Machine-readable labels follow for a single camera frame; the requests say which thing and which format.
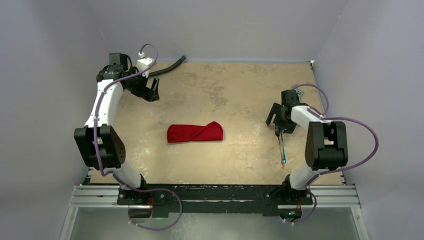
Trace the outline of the gold fork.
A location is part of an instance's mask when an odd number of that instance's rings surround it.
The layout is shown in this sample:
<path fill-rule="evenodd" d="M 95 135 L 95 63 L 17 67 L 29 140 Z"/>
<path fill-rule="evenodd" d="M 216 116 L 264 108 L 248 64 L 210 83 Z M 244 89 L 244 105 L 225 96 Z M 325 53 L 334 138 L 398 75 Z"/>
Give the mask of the gold fork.
<path fill-rule="evenodd" d="M 275 134 L 275 136 L 277 137 L 277 140 L 278 140 L 279 151 L 280 151 L 280 162 L 281 162 L 281 168 L 282 168 L 283 156 L 282 156 L 282 148 L 281 148 L 281 142 L 280 142 L 280 127 L 278 127 L 277 125 L 274 128 L 274 134 Z"/>

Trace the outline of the red cloth napkin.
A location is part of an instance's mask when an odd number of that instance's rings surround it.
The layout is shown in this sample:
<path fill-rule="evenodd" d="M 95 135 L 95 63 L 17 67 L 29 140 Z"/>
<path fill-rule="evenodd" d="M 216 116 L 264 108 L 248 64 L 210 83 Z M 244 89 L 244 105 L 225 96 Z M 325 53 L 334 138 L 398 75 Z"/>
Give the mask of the red cloth napkin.
<path fill-rule="evenodd" d="M 214 142 L 224 139 L 224 130 L 216 121 L 207 125 L 172 124 L 166 133 L 168 143 Z"/>

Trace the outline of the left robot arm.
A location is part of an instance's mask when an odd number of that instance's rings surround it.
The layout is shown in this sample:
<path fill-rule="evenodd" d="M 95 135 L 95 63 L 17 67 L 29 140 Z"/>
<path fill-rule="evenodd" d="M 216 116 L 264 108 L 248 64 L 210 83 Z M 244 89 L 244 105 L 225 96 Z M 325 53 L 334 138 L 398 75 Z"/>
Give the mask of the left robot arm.
<path fill-rule="evenodd" d="M 160 99 L 159 79 L 147 85 L 155 59 L 146 57 L 143 51 L 138 57 L 133 64 L 127 54 L 109 54 L 109 64 L 96 75 L 96 98 L 89 118 L 74 130 L 73 137 L 86 166 L 104 177 L 113 176 L 123 190 L 130 190 L 130 199 L 142 205 L 149 199 L 146 181 L 126 162 L 126 147 L 114 129 L 124 91 L 148 102 Z"/>

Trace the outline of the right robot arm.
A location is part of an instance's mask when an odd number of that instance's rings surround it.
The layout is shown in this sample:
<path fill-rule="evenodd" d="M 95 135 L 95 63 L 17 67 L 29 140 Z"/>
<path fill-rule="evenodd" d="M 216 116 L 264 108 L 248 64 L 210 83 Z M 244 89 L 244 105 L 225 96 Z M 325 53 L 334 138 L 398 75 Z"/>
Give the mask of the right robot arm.
<path fill-rule="evenodd" d="M 296 127 L 307 131 L 304 164 L 284 180 L 280 196 L 288 204 L 300 198 L 301 192 L 325 172 L 335 171 L 348 163 L 346 125 L 342 121 L 325 120 L 314 107 L 300 101 L 297 91 L 281 92 L 281 102 L 274 103 L 265 120 L 274 124 L 278 139 L 281 165 L 285 165 L 283 134 L 292 134 Z"/>

